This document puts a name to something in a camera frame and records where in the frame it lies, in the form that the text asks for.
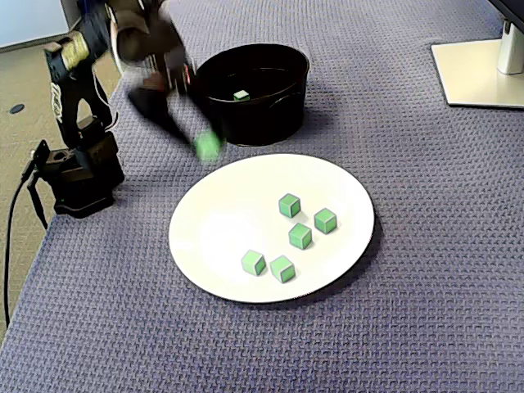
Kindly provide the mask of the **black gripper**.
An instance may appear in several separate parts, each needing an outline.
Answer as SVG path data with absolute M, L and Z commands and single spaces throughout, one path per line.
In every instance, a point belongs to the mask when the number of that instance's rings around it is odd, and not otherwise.
M 207 111 L 190 98 L 196 70 L 184 47 L 157 53 L 140 49 L 138 62 L 147 76 L 127 97 L 143 118 L 188 147 L 201 140 L 224 144 Z

